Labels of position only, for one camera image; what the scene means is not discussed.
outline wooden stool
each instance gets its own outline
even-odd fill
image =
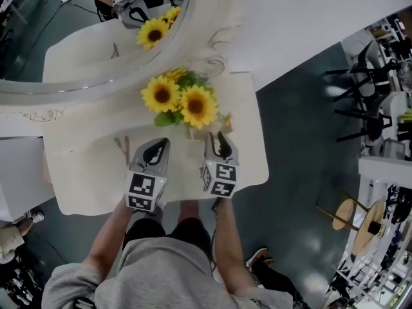
[[[385,200],[376,201],[372,207],[369,209],[345,190],[338,188],[337,189],[346,199],[341,203],[339,208],[336,210],[335,214],[331,214],[326,210],[320,208],[316,205],[316,208],[319,209],[322,213],[333,218],[332,227],[335,230],[341,230],[343,228],[348,228],[357,232],[355,241],[353,242],[352,254],[359,255],[363,250],[365,250],[370,241],[375,237],[382,226],[382,220],[385,211]],[[359,228],[355,227],[350,223],[350,218],[353,214],[353,208],[355,205],[358,205],[361,209],[366,212],[365,218],[362,221],[362,224]]]

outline black chair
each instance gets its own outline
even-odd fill
[[[373,69],[368,68],[368,61],[371,62]],[[357,79],[357,83],[342,95],[335,97],[334,102],[353,94],[360,108],[363,110],[362,103],[366,109],[370,109],[372,102],[379,94],[387,94],[391,91],[388,72],[390,70],[398,70],[400,65],[396,60],[390,60],[383,68],[379,64],[378,44],[376,41],[371,41],[358,55],[358,63],[352,69],[327,71],[327,75],[353,73]],[[359,73],[365,74],[365,78],[361,79]],[[366,90],[367,95],[362,95],[362,87],[369,86],[371,90]]]
[[[367,136],[368,140],[372,143],[379,139],[382,135],[383,129],[392,126],[392,117],[383,115],[379,112],[381,106],[385,104],[387,100],[391,100],[392,97],[393,93],[390,92],[386,95],[382,95],[376,98],[371,105],[371,109],[367,111],[359,109],[352,109],[352,111],[335,110],[335,113],[338,113],[340,115],[364,120],[364,127],[359,133],[339,137],[336,139],[336,141],[343,142],[361,136]],[[384,119],[389,120],[389,123],[385,125]]]

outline sneaker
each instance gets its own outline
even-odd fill
[[[33,223],[38,223],[38,222],[44,220],[44,215],[43,215],[43,213],[42,213],[42,212],[38,212],[38,213],[36,213],[36,214],[33,214],[33,215],[32,215],[32,220],[33,220]]]
[[[246,267],[249,268],[250,271],[252,271],[252,265],[260,258],[266,258],[265,261],[270,261],[270,263],[273,263],[273,259],[269,256],[269,249],[267,249],[266,247],[263,247],[261,249],[259,249],[255,254],[253,254],[253,256],[247,260],[246,262]]]

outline ornate carving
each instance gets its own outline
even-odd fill
[[[48,111],[39,111],[31,113],[21,113],[26,118],[29,118],[31,121],[35,122],[46,122],[57,120],[63,116],[64,110],[51,109]]]

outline sunflower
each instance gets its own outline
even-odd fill
[[[157,45],[158,41],[163,38],[169,25],[159,19],[151,19],[142,25],[137,35],[137,43],[144,44],[144,50],[149,50]]]
[[[152,78],[147,88],[142,90],[142,96],[150,110],[157,113],[176,111],[180,99],[179,86],[161,75]]]
[[[165,76],[169,80],[173,80],[174,82],[177,82],[180,79],[180,77],[185,75],[186,73],[187,73],[187,68],[178,68],[172,72],[167,72]]]
[[[230,123],[232,122],[232,113],[228,113],[226,118],[225,118],[226,126],[230,126]]]
[[[182,115],[184,122],[190,122],[192,126],[201,129],[203,125],[209,125],[214,120],[216,101],[205,88],[194,85],[182,92]]]
[[[166,17],[166,16],[161,16],[161,18],[159,18],[159,20],[161,20],[162,22],[164,22],[165,24],[167,24],[167,26],[170,28],[172,26],[172,23],[170,23],[170,20]]]
[[[180,7],[173,7],[166,13],[165,16],[168,18],[169,22],[173,24],[176,18],[178,18],[179,13],[180,13]]]

